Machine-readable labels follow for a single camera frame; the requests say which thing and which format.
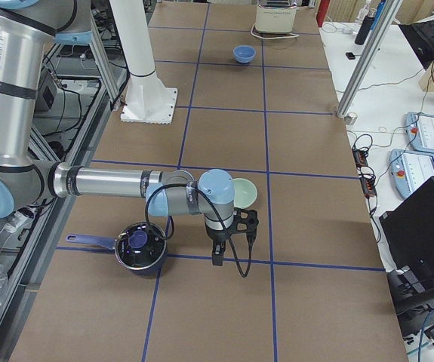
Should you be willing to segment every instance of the computer monitor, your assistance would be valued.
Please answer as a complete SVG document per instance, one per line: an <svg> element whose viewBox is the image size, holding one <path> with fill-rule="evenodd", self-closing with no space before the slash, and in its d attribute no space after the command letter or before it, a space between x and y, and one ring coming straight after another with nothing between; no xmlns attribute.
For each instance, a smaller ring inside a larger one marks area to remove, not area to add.
<svg viewBox="0 0 434 362"><path fill-rule="evenodd" d="M425 290L434 287L434 177L380 217L398 268L409 266Z"/></svg>

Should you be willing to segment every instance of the bowl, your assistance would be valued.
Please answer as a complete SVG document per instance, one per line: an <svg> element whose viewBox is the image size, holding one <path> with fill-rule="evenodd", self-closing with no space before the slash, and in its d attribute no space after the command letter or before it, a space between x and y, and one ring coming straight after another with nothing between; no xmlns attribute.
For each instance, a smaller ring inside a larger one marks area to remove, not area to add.
<svg viewBox="0 0 434 362"><path fill-rule="evenodd" d="M233 201L235 207L245 209L257 200L257 187L252 181L233 179L233 187L235 189L235 199Z"/></svg>
<svg viewBox="0 0 434 362"><path fill-rule="evenodd" d="M233 49L235 60L241 64L248 64L255 58L257 52L249 45L239 45Z"/></svg>

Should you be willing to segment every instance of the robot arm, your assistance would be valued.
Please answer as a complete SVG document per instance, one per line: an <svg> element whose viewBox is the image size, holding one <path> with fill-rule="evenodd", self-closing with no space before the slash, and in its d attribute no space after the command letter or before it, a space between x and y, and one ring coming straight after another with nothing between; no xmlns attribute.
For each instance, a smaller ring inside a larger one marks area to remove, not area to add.
<svg viewBox="0 0 434 362"><path fill-rule="evenodd" d="M210 170L197 185L182 170L100 170L29 157L44 45L54 39L87 44L90 10L90 0L0 0L0 218L52 197L145 198L153 216L202 213L214 241L213 263L222 265L225 241L231 234L246 233L250 245L258 224L255 211L245 211L248 216L243 217L244 210L234 208L235 190L227 172Z"/></svg>

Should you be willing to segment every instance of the blue handle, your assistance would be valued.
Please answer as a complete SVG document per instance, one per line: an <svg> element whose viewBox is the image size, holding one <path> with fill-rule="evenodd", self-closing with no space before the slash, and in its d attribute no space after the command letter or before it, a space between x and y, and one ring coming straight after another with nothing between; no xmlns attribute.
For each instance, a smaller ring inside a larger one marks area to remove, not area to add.
<svg viewBox="0 0 434 362"><path fill-rule="evenodd" d="M69 234L66 236L66 241L68 243L99 245L100 247L105 247L110 250L114 250L116 244L115 240L112 238L83 234Z"/></svg>

